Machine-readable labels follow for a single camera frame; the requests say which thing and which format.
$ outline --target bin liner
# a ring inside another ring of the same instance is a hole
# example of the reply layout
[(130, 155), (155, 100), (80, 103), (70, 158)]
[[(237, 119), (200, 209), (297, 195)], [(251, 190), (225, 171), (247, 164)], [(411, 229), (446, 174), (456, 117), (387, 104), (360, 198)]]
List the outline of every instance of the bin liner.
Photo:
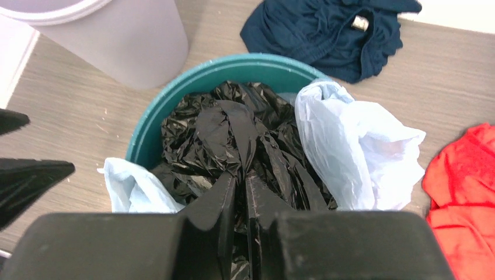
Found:
[[(236, 176), (236, 234), (246, 234), (243, 180), (252, 170), (294, 209), (337, 207), (304, 155), (294, 107), (262, 83), (227, 81), (188, 94), (163, 121), (162, 140), (163, 163), (152, 173), (177, 202), (191, 203), (223, 172)], [(235, 239), (235, 280), (249, 279), (245, 244)]]

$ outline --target crumpled plastic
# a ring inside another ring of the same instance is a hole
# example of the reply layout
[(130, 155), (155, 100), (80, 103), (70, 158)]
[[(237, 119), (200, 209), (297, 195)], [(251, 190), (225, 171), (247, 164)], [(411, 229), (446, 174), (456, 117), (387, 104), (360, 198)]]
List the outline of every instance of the crumpled plastic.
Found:
[(148, 170), (124, 159), (109, 157), (104, 174), (112, 212), (174, 214), (184, 208)]
[(185, 96), (162, 123), (163, 163), (152, 169), (177, 201), (191, 203), (223, 172), (236, 176), (232, 279), (249, 279), (244, 178), (255, 174), (294, 209), (336, 204), (302, 150), (294, 107), (261, 83), (224, 82)]
[(424, 131), (327, 79), (298, 93), (295, 115), (304, 152), (337, 210), (398, 210), (410, 202), (424, 175), (417, 162)]

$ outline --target wood-grain floor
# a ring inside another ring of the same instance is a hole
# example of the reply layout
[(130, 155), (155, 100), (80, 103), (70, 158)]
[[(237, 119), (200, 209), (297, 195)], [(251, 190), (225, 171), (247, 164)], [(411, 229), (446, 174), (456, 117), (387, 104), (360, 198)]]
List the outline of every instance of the wood-grain floor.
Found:
[[(239, 31), (257, 3), (180, 0), (191, 44), (184, 69), (246, 52)], [(406, 125), (426, 131), (420, 163), (427, 167), (466, 128), (495, 123), (495, 36), (405, 21), (401, 32), (404, 48), (378, 77), (346, 86), (356, 98), (378, 102)], [(119, 85), (41, 37), (8, 106), (28, 114), (32, 124), (0, 138), (0, 156), (68, 160), (77, 171), (0, 233), (0, 248), (12, 250), (42, 214), (109, 211), (96, 168), (106, 157), (125, 156), (134, 126), (158, 90)], [(424, 215), (428, 205), (418, 184), (406, 209)]]

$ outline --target white plastic bag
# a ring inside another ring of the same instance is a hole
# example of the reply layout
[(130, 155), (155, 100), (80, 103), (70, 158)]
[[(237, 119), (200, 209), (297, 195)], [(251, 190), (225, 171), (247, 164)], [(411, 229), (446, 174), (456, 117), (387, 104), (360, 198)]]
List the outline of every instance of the white plastic bag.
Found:
[(98, 172), (105, 176), (112, 212), (172, 214), (184, 208), (160, 180), (142, 166), (109, 157)]
[(402, 209), (424, 175), (425, 132), (405, 127), (378, 103), (355, 101), (332, 80), (318, 79), (295, 102), (302, 146), (338, 210)]

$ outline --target white wall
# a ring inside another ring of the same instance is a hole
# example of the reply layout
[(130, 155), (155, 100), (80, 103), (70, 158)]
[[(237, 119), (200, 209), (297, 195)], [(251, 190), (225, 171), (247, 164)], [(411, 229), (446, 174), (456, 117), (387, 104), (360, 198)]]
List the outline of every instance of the white wall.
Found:
[(38, 32), (0, 16), (0, 108), (5, 108), (33, 51)]
[(495, 33), (493, 0), (419, 0), (423, 10), (402, 18), (432, 25), (484, 33)]

